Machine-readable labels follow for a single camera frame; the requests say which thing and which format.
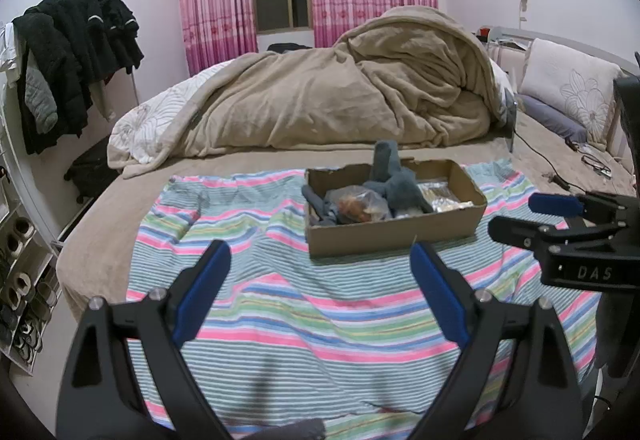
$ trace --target metal screw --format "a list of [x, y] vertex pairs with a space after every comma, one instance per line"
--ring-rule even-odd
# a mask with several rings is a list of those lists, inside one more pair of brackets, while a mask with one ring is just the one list
[[550, 310], [551, 308], [554, 307], [554, 304], [551, 302], [551, 299], [545, 296], [538, 298], [538, 304], [540, 305], [540, 308], [542, 308], [543, 310]]
[[99, 310], [100, 308], [102, 308], [102, 305], [104, 305], [104, 299], [102, 299], [100, 296], [92, 297], [91, 299], [89, 299], [89, 308], [91, 308], [92, 310]]
[[161, 301], [166, 297], [166, 288], [152, 288], [149, 290], [149, 299], [151, 301]]
[[476, 299], [478, 299], [478, 301], [480, 301], [481, 303], [487, 303], [494, 298], [494, 295], [491, 292], [489, 292], [489, 290], [486, 290], [484, 288], [481, 288], [480, 290], [476, 290], [475, 295], [476, 295]]

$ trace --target shoe rack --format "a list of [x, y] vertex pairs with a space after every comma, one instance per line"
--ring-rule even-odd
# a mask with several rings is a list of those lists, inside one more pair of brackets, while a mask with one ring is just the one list
[[23, 206], [0, 154], [0, 352], [33, 373], [61, 295], [53, 250]]

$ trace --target headboard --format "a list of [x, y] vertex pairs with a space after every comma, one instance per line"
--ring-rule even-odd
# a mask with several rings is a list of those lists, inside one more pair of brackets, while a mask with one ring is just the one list
[[[511, 83], [514, 88], [518, 90], [522, 83], [524, 74], [524, 64], [526, 57], [526, 48], [534, 39], [545, 39], [547, 41], [556, 42], [557, 44], [563, 44], [578, 50], [582, 53], [591, 55], [592, 57], [601, 58], [607, 60], [613, 64], [619, 65], [619, 67], [627, 74], [640, 74], [640, 68], [634, 62], [618, 57], [617, 55], [604, 52], [599, 48], [589, 46], [588, 44], [582, 44], [578, 41], [572, 41], [571, 39], [564, 39], [548, 34], [541, 34], [538, 32], [530, 32], [528, 30], [519, 30], [517, 28], [504, 28], [503, 26], [494, 26], [489, 31], [487, 37], [487, 51], [489, 57], [491, 57], [504, 71], [509, 73]], [[523, 46], [523, 48], [514, 47], [514, 44], [510, 44], [508, 41], [516, 42]], [[617, 158], [623, 167], [630, 173], [634, 172], [633, 158], [631, 156], [631, 150], [626, 142], [625, 133], [622, 131], [620, 125], [620, 108], [616, 108], [614, 122], [609, 130], [607, 136], [607, 151], [614, 158]]]

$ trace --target suitcase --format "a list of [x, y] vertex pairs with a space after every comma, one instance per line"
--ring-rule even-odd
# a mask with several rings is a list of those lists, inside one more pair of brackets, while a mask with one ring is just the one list
[[97, 198], [118, 177], [118, 172], [107, 165], [108, 143], [109, 137], [100, 140], [78, 156], [65, 173], [65, 180], [74, 182], [80, 191], [78, 203], [83, 203], [85, 198]]

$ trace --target tile floor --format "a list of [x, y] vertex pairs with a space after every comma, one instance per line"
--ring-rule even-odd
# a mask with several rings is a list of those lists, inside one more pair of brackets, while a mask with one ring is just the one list
[[44, 330], [44, 347], [36, 357], [33, 376], [25, 375], [15, 366], [12, 366], [10, 372], [11, 379], [24, 401], [52, 433], [55, 432], [56, 426], [60, 380], [76, 327], [76, 320], [62, 296], [53, 310], [49, 325]]

